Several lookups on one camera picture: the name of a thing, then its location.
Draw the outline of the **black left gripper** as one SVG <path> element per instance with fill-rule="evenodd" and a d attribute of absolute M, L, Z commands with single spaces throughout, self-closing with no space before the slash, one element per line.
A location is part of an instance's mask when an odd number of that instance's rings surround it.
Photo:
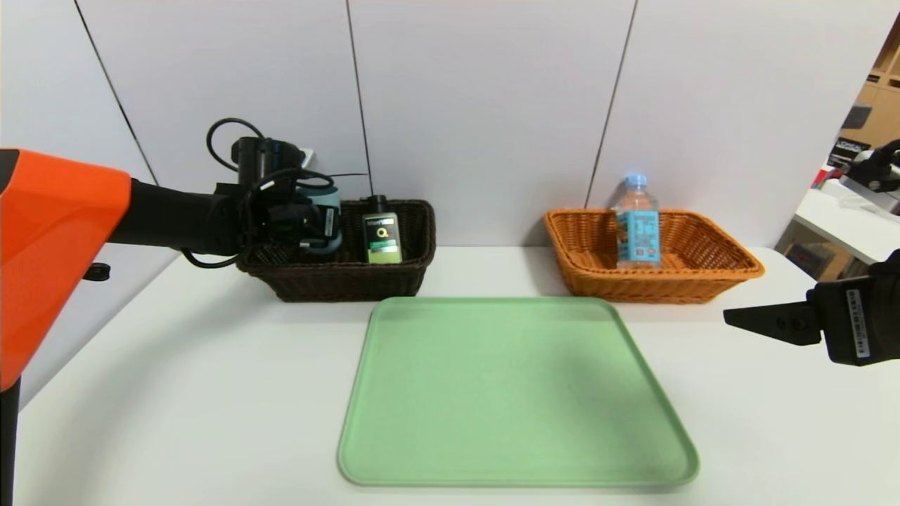
<path fill-rule="evenodd" d="M 302 206 L 302 239 L 306 241 L 335 241 L 341 236 L 340 206 Z"/>

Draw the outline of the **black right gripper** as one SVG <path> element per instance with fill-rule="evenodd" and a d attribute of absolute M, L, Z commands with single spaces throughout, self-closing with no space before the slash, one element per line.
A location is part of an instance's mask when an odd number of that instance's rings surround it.
<path fill-rule="evenodd" d="M 822 342 L 832 362 L 866 366 L 899 358 L 899 250 L 861 278 L 817 284 L 807 301 L 723 311 L 727 325 L 795 346 Z"/>

